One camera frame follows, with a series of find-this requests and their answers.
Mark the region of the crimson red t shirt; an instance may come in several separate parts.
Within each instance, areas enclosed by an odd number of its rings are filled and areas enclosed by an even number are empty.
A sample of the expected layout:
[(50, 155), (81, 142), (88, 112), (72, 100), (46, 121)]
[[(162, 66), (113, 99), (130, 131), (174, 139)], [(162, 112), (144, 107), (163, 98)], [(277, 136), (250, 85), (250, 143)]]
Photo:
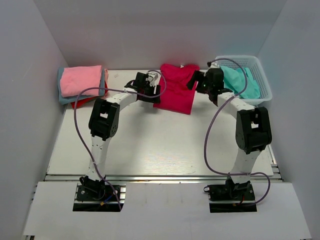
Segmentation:
[(162, 77), (159, 81), (161, 89), (165, 89), (160, 96), (160, 103), (153, 104), (154, 108), (189, 115), (195, 97), (196, 88), (187, 88), (195, 71), (200, 67), (188, 64), (183, 67), (164, 63), (160, 66)]

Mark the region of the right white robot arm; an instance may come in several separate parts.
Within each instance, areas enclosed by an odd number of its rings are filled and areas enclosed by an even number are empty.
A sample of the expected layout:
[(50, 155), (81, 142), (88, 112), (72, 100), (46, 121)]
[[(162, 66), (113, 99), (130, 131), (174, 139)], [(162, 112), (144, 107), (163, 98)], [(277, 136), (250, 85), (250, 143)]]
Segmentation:
[(235, 141), (238, 152), (232, 170), (227, 174), (231, 183), (225, 188), (226, 195), (236, 200), (249, 185), (250, 176), (258, 156), (272, 142), (269, 112), (266, 107), (246, 103), (224, 87), (221, 68), (211, 67), (207, 72), (196, 70), (186, 84), (191, 90), (207, 94), (219, 110), (226, 110), (236, 120)]

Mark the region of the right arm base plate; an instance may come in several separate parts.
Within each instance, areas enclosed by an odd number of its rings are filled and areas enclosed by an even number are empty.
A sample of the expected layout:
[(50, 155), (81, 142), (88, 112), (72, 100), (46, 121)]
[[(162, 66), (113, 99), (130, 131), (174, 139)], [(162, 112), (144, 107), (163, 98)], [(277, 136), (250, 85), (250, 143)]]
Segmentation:
[(257, 204), (250, 181), (234, 184), (227, 179), (225, 184), (211, 184), (203, 188), (208, 194), (210, 213), (254, 213)]

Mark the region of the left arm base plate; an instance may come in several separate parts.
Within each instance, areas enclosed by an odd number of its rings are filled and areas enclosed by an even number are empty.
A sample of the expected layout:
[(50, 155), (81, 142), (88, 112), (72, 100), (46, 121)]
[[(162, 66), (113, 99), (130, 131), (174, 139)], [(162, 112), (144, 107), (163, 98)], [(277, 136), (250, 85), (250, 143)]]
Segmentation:
[(120, 212), (125, 202), (124, 185), (110, 186), (103, 180), (82, 176), (77, 185), (74, 212)]

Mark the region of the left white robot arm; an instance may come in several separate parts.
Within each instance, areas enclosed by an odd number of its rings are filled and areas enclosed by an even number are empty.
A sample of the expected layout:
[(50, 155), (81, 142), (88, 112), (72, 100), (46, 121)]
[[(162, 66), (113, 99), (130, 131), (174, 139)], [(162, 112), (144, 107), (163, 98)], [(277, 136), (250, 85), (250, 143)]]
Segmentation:
[(134, 80), (128, 82), (119, 93), (94, 102), (88, 127), (91, 134), (91, 155), (84, 182), (96, 181), (88, 188), (88, 193), (99, 200), (105, 196), (106, 187), (99, 182), (106, 176), (107, 151), (112, 137), (118, 131), (120, 112), (136, 101), (146, 103), (161, 102), (161, 86), (156, 84), (160, 73), (150, 70), (138, 72)]

